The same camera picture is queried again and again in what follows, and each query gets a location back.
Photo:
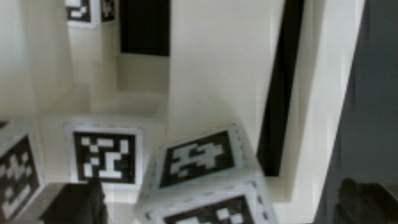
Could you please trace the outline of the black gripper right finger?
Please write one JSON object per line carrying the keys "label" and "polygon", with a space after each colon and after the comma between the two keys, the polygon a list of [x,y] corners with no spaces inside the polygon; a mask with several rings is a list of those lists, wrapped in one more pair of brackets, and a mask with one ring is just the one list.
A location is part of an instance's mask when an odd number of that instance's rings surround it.
{"label": "black gripper right finger", "polygon": [[398,184],[343,179],[333,224],[398,224]]}

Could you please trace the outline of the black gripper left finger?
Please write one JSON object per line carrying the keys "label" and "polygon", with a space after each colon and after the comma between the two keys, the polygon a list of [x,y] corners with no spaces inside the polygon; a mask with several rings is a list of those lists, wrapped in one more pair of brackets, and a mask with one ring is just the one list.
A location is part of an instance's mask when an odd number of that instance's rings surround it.
{"label": "black gripper left finger", "polygon": [[102,183],[70,183],[40,217],[45,224],[109,224]]}

